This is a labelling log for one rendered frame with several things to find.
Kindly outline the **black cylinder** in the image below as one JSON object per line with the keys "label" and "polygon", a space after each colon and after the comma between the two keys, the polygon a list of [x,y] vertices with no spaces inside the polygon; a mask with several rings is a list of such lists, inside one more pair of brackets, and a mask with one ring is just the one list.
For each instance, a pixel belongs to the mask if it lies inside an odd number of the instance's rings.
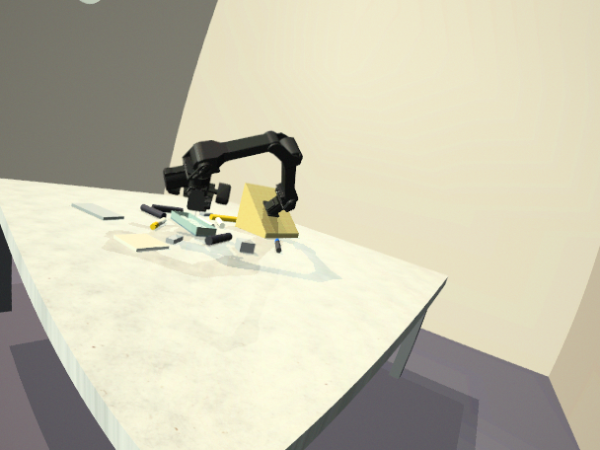
{"label": "black cylinder", "polygon": [[205,244],[206,245],[213,245],[216,243],[224,243],[224,242],[228,242],[232,240],[232,234],[231,233],[225,233],[225,234],[219,234],[219,235],[215,235],[215,236],[210,236],[210,237],[206,237],[205,238]]}
{"label": "black cylinder", "polygon": [[169,206],[169,205],[152,204],[151,207],[152,208],[154,207],[154,208],[156,208],[158,210],[161,210],[162,212],[167,212],[167,213],[172,213],[172,210],[184,212],[184,210],[181,207],[175,207],[175,206]]}
{"label": "black cylinder", "polygon": [[149,214],[151,214],[151,215],[153,215],[153,216],[155,216],[155,217],[157,217],[159,219],[160,218],[167,218],[167,213],[162,212],[161,210],[158,210],[158,209],[156,209],[154,207],[152,208],[152,207],[150,207],[150,206],[148,206],[146,204],[141,204],[140,205],[140,210],[143,210],[143,211],[145,211],[145,212],[147,212],[147,213],[149,213]]}

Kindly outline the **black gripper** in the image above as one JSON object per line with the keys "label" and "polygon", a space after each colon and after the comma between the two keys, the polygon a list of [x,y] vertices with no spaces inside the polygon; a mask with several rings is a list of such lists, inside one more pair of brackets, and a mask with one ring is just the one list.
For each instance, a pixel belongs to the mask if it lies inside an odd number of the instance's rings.
{"label": "black gripper", "polygon": [[[215,184],[209,184],[206,187],[197,187],[193,184],[192,181],[188,182],[188,187],[184,187],[184,197],[188,197],[187,193],[188,193],[188,188],[189,187],[193,187],[194,189],[198,189],[198,190],[202,190],[202,189],[207,189],[208,193],[208,199],[211,200],[213,199],[214,194],[217,194],[216,196],[216,204],[220,204],[220,205],[226,205],[229,202],[230,199],[230,193],[231,193],[231,186],[228,184],[224,184],[224,183],[220,183],[219,182],[219,187],[218,189],[215,188]],[[170,194],[174,194],[174,195],[179,195],[180,194],[180,187],[178,188],[173,188],[171,190],[168,190],[168,193]]]}

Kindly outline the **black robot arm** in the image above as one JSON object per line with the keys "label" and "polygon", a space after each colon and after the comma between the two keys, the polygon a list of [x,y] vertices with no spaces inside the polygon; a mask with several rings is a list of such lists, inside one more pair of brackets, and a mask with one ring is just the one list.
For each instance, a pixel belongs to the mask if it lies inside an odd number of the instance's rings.
{"label": "black robot arm", "polygon": [[[183,164],[165,168],[163,173],[165,188],[188,187],[192,181],[203,188],[210,184],[212,174],[220,173],[219,167],[227,161],[269,152],[281,162],[281,183],[276,184],[277,196],[262,203],[268,216],[279,217],[279,212],[295,209],[298,195],[295,190],[296,166],[301,164],[303,155],[293,137],[283,132],[268,131],[257,136],[217,142],[203,140],[194,143],[183,156]],[[196,212],[210,210],[211,200],[208,190],[187,188],[187,209]]]}

